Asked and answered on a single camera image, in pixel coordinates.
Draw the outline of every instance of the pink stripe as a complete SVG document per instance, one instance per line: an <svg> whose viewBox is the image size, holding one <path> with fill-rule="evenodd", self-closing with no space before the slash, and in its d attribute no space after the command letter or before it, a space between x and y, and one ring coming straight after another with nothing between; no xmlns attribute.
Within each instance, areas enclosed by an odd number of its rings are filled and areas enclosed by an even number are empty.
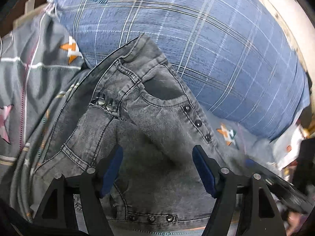
<svg viewBox="0 0 315 236"><path fill-rule="evenodd" d="M24 119L25 119L25 114L24 114L24 109L25 109L25 95L26 95L26 77L27 77L27 73L28 73L28 70L30 68L30 63L32 62L32 59L33 59L33 56L34 56L34 53L35 53L35 50L36 50L36 47L37 47L37 43L39 42L39 34L38 33L38 36L37 36L37 42L36 44L33 46L31 52L30 52L30 55L28 57L28 60L26 62L26 65L24 66L25 68L25 72L24 72L24 75L23 75L23 79L24 79L24 82L23 82L23 87L22 87L22 92L21 92L21 116L20 116L20 133L19 133L19 149L20 149L20 152L23 150L24 148L24 141L23 141L23 126L24 126Z"/></svg>

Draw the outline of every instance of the plaid fabric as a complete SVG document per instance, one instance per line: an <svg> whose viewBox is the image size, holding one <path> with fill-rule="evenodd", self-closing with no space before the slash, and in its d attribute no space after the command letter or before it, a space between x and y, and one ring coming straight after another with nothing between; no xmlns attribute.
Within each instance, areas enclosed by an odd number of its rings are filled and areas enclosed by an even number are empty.
<svg viewBox="0 0 315 236"><path fill-rule="evenodd" d="M307 77L258 0L48 0L90 67L146 32L200 104L274 139L309 104Z"/></svg>

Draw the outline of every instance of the black device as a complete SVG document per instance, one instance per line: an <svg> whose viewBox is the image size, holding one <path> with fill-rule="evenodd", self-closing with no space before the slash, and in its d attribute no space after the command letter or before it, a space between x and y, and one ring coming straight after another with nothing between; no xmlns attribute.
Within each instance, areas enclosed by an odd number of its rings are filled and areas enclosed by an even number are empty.
<svg viewBox="0 0 315 236"><path fill-rule="evenodd" d="M96 168L89 168L79 176L69 178L57 176L48 187L33 224L28 223L0 200L0 226L4 232L2 235L87 235L78 231L74 210L73 194L80 194L89 235L113 236L100 198L109 193L118 174L122 156L122 148L116 146L107 158L100 160ZM235 175L228 168L221 168L214 159L209 158L200 145L193 148L192 159L205 190L217 199L202 236L227 235L235 208L236 194L243 194L236 236L286 235L271 192L282 196L282 201L289 205L292 205L290 203L292 195L305 200L305 196L293 186L256 163L250 165L256 172L251 176ZM272 179L273 184L267 183L266 179ZM308 204L309 207L303 208L292 206L295 209L301 208L305 213L311 207L311 203L305 200L305 205ZM314 222L313 210L297 235L313 235Z"/></svg>

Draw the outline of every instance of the star pattern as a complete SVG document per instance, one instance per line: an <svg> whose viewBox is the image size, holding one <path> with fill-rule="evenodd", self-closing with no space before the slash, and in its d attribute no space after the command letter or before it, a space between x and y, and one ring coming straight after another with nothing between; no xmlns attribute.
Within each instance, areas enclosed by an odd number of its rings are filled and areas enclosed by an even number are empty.
<svg viewBox="0 0 315 236"><path fill-rule="evenodd" d="M0 137L8 144L10 144L10 139L7 134L7 129L5 127L5 121L7 120L7 117L9 116L12 108L13 105L4 106L3 108L0 108Z"/></svg>
<svg viewBox="0 0 315 236"><path fill-rule="evenodd" d="M77 57L83 57L81 52L79 51L79 47L76 43L76 41L69 36L69 42L64 43L63 45L60 46L61 49L65 50L68 52L68 64L70 64L73 60L75 60Z"/></svg>
<svg viewBox="0 0 315 236"><path fill-rule="evenodd" d="M224 124L221 124L221 128L217 129L217 131L223 135L225 143L227 146L231 145L232 143L235 144L235 140L234 140L234 137L236 134L235 131L233 131L233 130L229 131Z"/></svg>

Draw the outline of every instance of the metal rivet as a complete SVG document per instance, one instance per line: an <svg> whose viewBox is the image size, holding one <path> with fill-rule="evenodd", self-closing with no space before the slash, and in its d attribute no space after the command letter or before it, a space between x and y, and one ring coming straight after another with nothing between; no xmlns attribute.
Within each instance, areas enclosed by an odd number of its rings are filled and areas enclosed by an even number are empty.
<svg viewBox="0 0 315 236"><path fill-rule="evenodd" d="M61 172L57 172L54 176L55 179L60 179L62 176Z"/></svg>
<svg viewBox="0 0 315 236"><path fill-rule="evenodd" d="M137 220L137 216L136 215L130 215L129 216L129 220L130 221L136 221Z"/></svg>
<svg viewBox="0 0 315 236"><path fill-rule="evenodd" d="M97 104L100 105L100 106L103 106L103 105L106 104L106 101L105 101L105 99L103 99L103 98L99 98L99 99L97 100Z"/></svg>
<svg viewBox="0 0 315 236"><path fill-rule="evenodd" d="M201 127L202 121L201 121L201 120L196 120L196 121L195 121L195 125L196 125L197 127Z"/></svg>
<svg viewBox="0 0 315 236"><path fill-rule="evenodd" d="M259 179L261 179L261 175L259 175L259 174L256 173L256 174L254 174L254 178L257 179L257 180L259 180Z"/></svg>
<svg viewBox="0 0 315 236"><path fill-rule="evenodd" d="M222 172L223 174L228 174L230 171L229 171L228 168L222 168L222 169L221 169L221 172Z"/></svg>
<svg viewBox="0 0 315 236"><path fill-rule="evenodd" d="M210 140L211 140L210 134L207 134L207 135L206 135L206 140L207 140L208 142L210 142Z"/></svg>
<svg viewBox="0 0 315 236"><path fill-rule="evenodd" d="M183 109L184 109L185 112L190 112L190 110L191 110L192 108L190 107L190 105L184 105L184 106L183 106Z"/></svg>
<svg viewBox="0 0 315 236"><path fill-rule="evenodd" d="M111 105L111 104L108 104L108 105L106 105L106 110L107 111L112 111L112 110L114 110L114 107L113 107L113 105Z"/></svg>
<svg viewBox="0 0 315 236"><path fill-rule="evenodd" d="M149 217L148 217L148 221L149 221L149 222L154 222L155 219L156 219L155 216L149 216Z"/></svg>
<svg viewBox="0 0 315 236"><path fill-rule="evenodd" d="M167 215L166 221L169 222L169 223L171 223L171 222L174 221L174 217L173 217L172 215Z"/></svg>
<svg viewBox="0 0 315 236"><path fill-rule="evenodd" d="M93 174L93 173L95 172L95 168L88 168L88 169L86 170L86 172L87 172L88 174Z"/></svg>

